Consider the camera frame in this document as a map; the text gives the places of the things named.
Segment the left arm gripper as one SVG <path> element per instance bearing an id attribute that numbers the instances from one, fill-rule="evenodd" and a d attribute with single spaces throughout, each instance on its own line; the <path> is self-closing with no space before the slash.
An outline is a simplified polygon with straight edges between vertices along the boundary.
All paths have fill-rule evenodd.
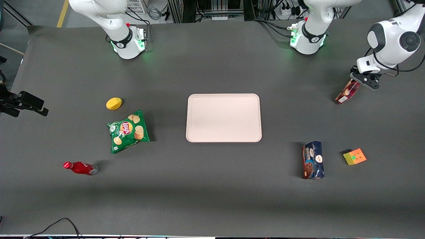
<path id="1" fill-rule="evenodd" d="M 351 68 L 351 79 L 363 83 L 369 89 L 377 90 L 380 87 L 379 78 L 382 75 L 383 65 L 378 62 L 376 56 L 374 54 L 364 56 L 357 59 L 356 64 L 357 66 Z"/>

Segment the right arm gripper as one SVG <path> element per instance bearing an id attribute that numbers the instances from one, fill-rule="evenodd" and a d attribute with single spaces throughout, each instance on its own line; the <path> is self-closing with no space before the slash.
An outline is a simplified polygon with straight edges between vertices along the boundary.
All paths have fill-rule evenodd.
<path id="1" fill-rule="evenodd" d="M 30 94 L 26 91 L 20 91 L 15 94 L 9 91 L 1 92 L 0 112 L 18 117 L 20 110 L 34 111 L 42 116 L 47 116 L 49 110 L 43 107 L 44 100 Z"/>

